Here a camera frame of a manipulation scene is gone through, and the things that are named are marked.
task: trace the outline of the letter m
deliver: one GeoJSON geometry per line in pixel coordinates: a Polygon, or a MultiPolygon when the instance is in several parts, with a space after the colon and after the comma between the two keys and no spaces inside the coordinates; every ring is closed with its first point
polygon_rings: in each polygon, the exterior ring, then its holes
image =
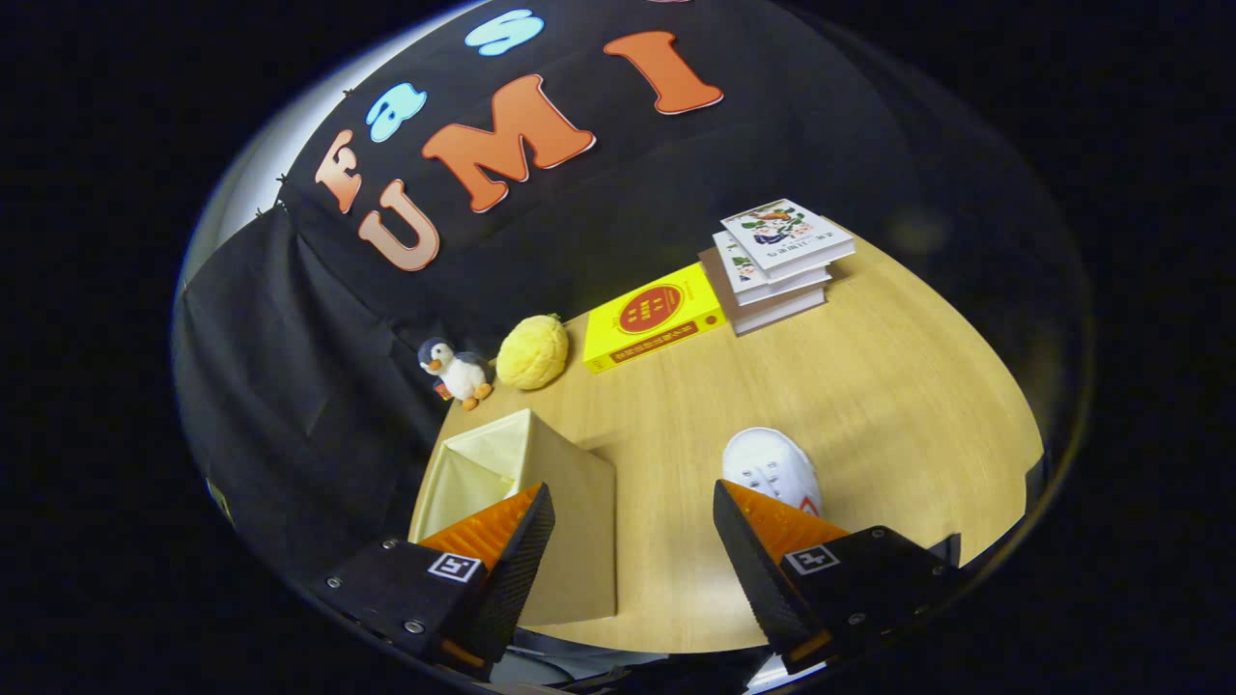
{"type": "Polygon", "coordinates": [[[522,77],[493,93],[493,132],[451,124],[430,137],[420,153],[440,160],[472,194],[473,213],[483,213],[507,197],[503,182],[491,181],[485,167],[509,179],[528,181],[524,141],[533,146],[533,163],[550,169],[586,152],[597,139],[577,130],[545,98],[541,77],[522,77]]]}

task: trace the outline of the light blue letter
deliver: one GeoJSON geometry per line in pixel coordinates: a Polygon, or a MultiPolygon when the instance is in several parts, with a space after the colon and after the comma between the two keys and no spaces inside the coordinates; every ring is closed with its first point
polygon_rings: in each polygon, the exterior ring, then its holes
{"type": "Polygon", "coordinates": [[[425,99],[424,92],[417,92],[407,82],[388,89],[370,106],[370,114],[365,116],[365,122],[373,126],[370,129],[373,142],[382,142],[394,135],[394,131],[399,130],[399,124],[415,116],[425,105],[425,99]]]}
{"type": "Polygon", "coordinates": [[[545,21],[531,14],[531,10],[512,10],[473,28],[464,43],[480,46],[482,56],[501,56],[540,33],[545,21]]]}

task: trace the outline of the open box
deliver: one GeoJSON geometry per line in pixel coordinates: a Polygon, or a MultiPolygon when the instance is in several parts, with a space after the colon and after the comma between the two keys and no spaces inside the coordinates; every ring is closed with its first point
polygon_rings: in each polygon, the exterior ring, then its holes
{"type": "Polygon", "coordinates": [[[554,533],[520,626],[614,615],[614,471],[525,408],[442,441],[410,540],[545,482],[554,533]]]}

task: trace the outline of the white sneaker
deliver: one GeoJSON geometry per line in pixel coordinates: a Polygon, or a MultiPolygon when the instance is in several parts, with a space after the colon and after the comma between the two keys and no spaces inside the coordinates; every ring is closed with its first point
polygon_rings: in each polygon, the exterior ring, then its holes
{"type": "Polygon", "coordinates": [[[819,516],[819,481],[807,454],[775,429],[753,427],[729,440],[721,455],[722,477],[819,516]]]}

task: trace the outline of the orange letter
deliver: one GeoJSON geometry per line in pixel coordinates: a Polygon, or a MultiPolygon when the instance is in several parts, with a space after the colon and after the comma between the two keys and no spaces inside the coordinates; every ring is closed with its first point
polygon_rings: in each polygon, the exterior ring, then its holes
{"type": "Polygon", "coordinates": [[[403,182],[398,178],[387,184],[378,203],[383,208],[389,208],[403,218],[403,221],[412,225],[417,231],[417,245],[404,246],[391,234],[391,230],[382,225],[382,215],[371,210],[361,221],[361,239],[368,241],[388,261],[402,271],[419,271],[429,265],[429,261],[438,256],[438,229],[429,221],[425,213],[420,211],[412,200],[403,193],[403,182]]]}
{"type": "Polygon", "coordinates": [[[700,82],[682,56],[670,47],[674,35],[667,31],[645,31],[616,38],[606,45],[606,53],[630,61],[644,79],[656,90],[658,111],[665,115],[682,114],[711,106],[724,94],[700,82]]]}
{"type": "Polygon", "coordinates": [[[352,141],[352,131],[345,130],[335,136],[335,142],[326,152],[326,158],[318,166],[318,173],[313,177],[314,183],[325,183],[326,188],[339,199],[339,211],[347,213],[352,209],[352,200],[356,200],[356,192],[361,189],[361,174],[347,176],[347,169],[356,168],[356,155],[344,147],[352,141]]]}
{"type": "Polygon", "coordinates": [[[545,98],[541,77],[522,77],[493,93],[493,132],[451,124],[430,137],[420,153],[441,160],[472,194],[472,211],[483,213],[507,197],[507,184],[489,181],[485,167],[507,178],[528,181],[524,140],[533,146],[533,163],[554,168],[587,151],[597,139],[576,130],[545,98]]]}

